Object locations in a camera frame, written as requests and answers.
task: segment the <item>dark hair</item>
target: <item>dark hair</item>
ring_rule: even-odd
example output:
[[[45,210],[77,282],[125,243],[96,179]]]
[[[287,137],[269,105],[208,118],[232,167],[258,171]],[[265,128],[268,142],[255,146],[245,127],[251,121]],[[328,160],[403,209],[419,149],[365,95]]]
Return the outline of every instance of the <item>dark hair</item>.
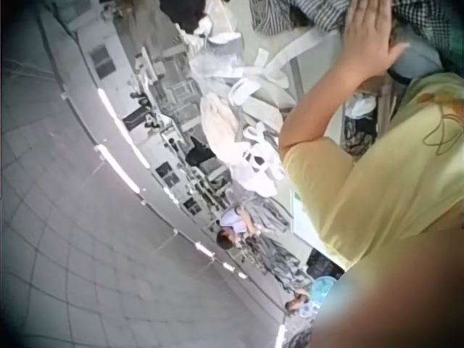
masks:
[[[221,230],[217,234],[216,243],[221,249],[229,250],[233,248],[233,242],[226,236],[225,231]]]
[[[293,315],[293,314],[295,314],[295,313],[297,312],[297,310],[291,310],[291,309],[290,309],[290,305],[292,304],[292,302],[293,302],[294,300],[295,300],[295,299],[292,299],[292,300],[290,300],[290,301],[288,301],[288,302],[285,302],[284,307],[285,307],[285,310],[287,311],[287,315]]]

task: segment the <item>blue object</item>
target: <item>blue object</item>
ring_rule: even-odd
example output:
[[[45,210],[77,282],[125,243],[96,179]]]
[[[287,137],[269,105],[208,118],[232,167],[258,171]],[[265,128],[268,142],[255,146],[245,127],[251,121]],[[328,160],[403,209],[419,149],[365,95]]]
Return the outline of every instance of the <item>blue object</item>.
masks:
[[[312,283],[310,287],[310,299],[317,305],[321,305],[326,298],[332,286],[336,283],[336,279],[329,276],[320,277]]]
[[[314,309],[319,308],[323,300],[332,289],[332,286],[337,282],[333,277],[323,276],[319,277],[311,284],[308,289],[310,301],[300,308],[298,314],[302,318],[310,318],[313,316]]]

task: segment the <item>fluorescent light strip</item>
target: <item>fluorescent light strip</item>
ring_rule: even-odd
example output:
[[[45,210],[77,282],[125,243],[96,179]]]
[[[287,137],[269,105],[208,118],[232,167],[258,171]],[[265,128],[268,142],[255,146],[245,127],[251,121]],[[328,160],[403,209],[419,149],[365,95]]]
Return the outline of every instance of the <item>fluorescent light strip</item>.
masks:
[[[207,255],[208,257],[214,257],[215,253],[211,252],[210,250],[206,249],[199,241],[195,243],[195,247],[198,251],[202,252],[203,254]]]
[[[142,165],[146,168],[146,169],[150,169],[150,164],[148,163],[148,161],[146,160],[146,158],[143,156],[143,154],[140,152],[139,149],[137,149],[137,147],[135,145],[132,146],[132,150],[134,151],[134,153],[136,154],[138,160],[140,162],[142,162]]]
[[[98,92],[99,92],[100,99],[103,102],[103,105],[107,108],[107,111],[108,111],[109,115],[115,120],[117,129],[119,129],[119,131],[123,135],[124,139],[132,147],[132,151],[134,151],[134,153],[136,154],[138,160],[142,163],[142,165],[146,169],[149,169],[150,164],[148,163],[146,158],[143,156],[143,154],[140,152],[140,150],[137,149],[136,145],[133,143],[133,139],[131,138],[131,135],[129,134],[127,128],[125,127],[124,122],[117,118],[116,111],[115,111],[115,109],[113,109],[113,106],[109,102],[107,94],[101,88],[99,88]]]
[[[124,122],[116,118],[115,123],[116,123],[117,129],[119,129],[124,139],[129,143],[129,145],[133,146],[133,140],[131,136],[129,135],[127,128],[125,127]]]
[[[101,155],[105,158],[105,160],[112,166],[115,172],[129,185],[129,187],[134,191],[136,194],[140,194],[140,188],[133,182],[129,175],[121,168],[119,163],[117,163],[116,159],[109,153],[107,147],[105,145],[97,145],[96,148],[100,151]]]
[[[227,262],[224,262],[224,263],[223,263],[223,267],[224,267],[226,270],[231,271],[232,273],[235,272],[235,268],[232,267],[231,265],[229,265]]]
[[[104,107],[107,108],[107,111],[108,111],[109,115],[110,115],[111,117],[113,117],[114,119],[117,119],[117,117],[116,117],[116,111],[115,111],[115,109],[113,109],[113,106],[112,106],[111,103],[109,102],[109,99],[108,99],[108,97],[107,97],[107,94],[106,94],[106,93],[104,92],[104,90],[101,89],[101,88],[99,88],[98,91],[99,91],[100,99],[101,99],[101,101],[103,102]]]
[[[285,325],[281,324],[278,327],[277,339],[275,339],[275,348],[282,348],[283,340],[285,339]]]

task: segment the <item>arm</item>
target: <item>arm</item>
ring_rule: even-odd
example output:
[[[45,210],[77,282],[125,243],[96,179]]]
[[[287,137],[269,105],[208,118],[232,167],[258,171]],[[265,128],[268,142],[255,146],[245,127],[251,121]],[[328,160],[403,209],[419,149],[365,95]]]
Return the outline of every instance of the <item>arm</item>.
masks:
[[[256,234],[257,229],[253,225],[252,217],[250,216],[250,214],[242,207],[238,207],[236,211],[237,211],[237,214],[239,214],[240,217],[245,222],[246,228],[248,229],[250,236],[252,236],[253,234]]]
[[[287,117],[279,136],[282,159],[293,146],[324,136],[337,109],[356,91],[358,83],[355,81],[343,66],[338,65],[298,103]]]
[[[293,146],[322,138],[332,116],[357,87],[383,75],[406,49],[404,43],[389,47],[390,1],[352,0],[341,59],[286,119],[279,137],[282,159]]]

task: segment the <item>yellow shirt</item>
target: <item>yellow shirt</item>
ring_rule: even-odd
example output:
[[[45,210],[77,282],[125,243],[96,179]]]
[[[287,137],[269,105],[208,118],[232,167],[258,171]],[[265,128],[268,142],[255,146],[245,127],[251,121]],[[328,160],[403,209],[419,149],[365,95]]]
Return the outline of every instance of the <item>yellow shirt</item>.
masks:
[[[329,138],[289,150],[286,172],[345,270],[464,200],[463,105],[462,78],[431,76],[412,83],[390,131],[356,164]]]

